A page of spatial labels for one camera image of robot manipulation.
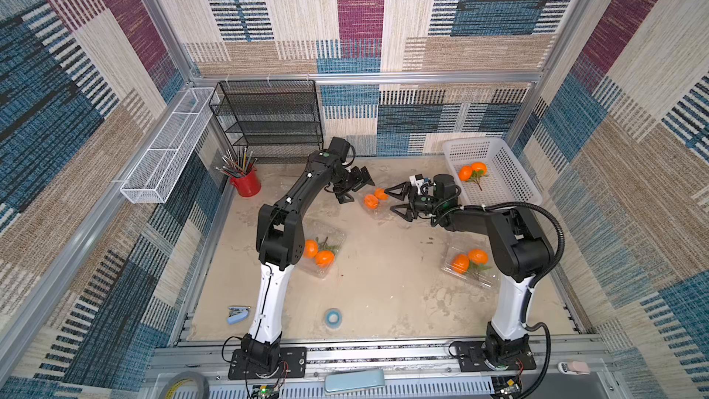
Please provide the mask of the orange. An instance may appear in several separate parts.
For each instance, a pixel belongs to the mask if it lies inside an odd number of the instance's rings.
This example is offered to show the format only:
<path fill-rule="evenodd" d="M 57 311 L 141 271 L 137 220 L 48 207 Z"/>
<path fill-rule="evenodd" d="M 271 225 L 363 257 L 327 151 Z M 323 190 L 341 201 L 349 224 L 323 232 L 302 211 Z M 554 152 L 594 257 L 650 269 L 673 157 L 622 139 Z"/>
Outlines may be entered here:
<path fill-rule="evenodd" d="M 472 166 L 463 166 L 458 173 L 458 177 L 462 182 L 468 182 L 472 178 L 473 173 Z"/>
<path fill-rule="evenodd" d="M 471 164 L 471 169 L 478 175 L 487 175 L 487 165 L 482 162 Z"/>

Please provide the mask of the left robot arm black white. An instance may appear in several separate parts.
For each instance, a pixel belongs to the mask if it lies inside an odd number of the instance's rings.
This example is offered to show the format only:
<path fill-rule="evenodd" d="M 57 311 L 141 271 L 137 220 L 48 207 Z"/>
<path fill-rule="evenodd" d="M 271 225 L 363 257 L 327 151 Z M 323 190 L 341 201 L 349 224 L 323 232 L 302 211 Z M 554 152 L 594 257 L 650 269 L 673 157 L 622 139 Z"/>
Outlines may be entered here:
<path fill-rule="evenodd" d="M 284 196 L 258 212 L 260 292 L 252 325 L 241 338 L 239 356 L 246 368 L 271 374 L 282 367 L 282 312 L 291 273 L 306 249 L 303 221 L 312 202 L 328 190 L 339 203 L 349 203 L 352 191 L 374 184 L 367 168 L 348 157 L 356 157 L 354 146 L 332 138 L 328 148 L 308 155 L 303 173 Z"/>

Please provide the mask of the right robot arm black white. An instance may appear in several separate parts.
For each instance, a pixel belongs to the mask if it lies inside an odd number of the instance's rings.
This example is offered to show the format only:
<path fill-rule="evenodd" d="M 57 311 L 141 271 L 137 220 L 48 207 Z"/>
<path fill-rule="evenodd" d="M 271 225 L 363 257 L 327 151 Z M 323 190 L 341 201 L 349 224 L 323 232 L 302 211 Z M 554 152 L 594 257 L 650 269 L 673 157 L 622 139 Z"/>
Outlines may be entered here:
<path fill-rule="evenodd" d="M 405 221 L 425 218 L 433 227 L 485 235 L 489 240 L 493 263 L 502 274 L 498 306 L 483 342 L 454 346 L 461 370 L 535 369 L 530 334 L 542 330 L 547 345 L 551 339 L 546 323 L 530 323 L 529 310 L 537 285 L 559 264 L 565 250 L 565 237 L 554 215 L 523 201 L 461 205 L 462 189 L 447 174 L 432 179 L 415 175 L 384 193 L 401 202 L 391 211 Z"/>

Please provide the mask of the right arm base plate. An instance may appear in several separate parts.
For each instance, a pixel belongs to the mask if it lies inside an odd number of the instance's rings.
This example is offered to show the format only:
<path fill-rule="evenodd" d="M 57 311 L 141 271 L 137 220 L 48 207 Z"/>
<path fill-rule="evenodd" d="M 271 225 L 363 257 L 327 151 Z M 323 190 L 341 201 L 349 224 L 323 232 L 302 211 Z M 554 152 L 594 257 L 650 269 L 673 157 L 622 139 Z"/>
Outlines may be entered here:
<path fill-rule="evenodd" d="M 451 355 L 461 372 L 533 371 L 534 354 L 525 339 L 513 341 L 453 341 Z"/>

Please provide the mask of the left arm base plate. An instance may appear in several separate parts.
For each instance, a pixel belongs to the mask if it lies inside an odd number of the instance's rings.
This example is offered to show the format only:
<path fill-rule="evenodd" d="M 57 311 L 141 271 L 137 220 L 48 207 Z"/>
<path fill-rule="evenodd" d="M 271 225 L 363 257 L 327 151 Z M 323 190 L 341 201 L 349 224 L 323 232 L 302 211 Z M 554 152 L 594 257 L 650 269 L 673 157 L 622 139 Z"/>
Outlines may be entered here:
<path fill-rule="evenodd" d="M 306 373 L 306 347 L 234 351 L 227 377 L 231 381 L 302 379 Z"/>

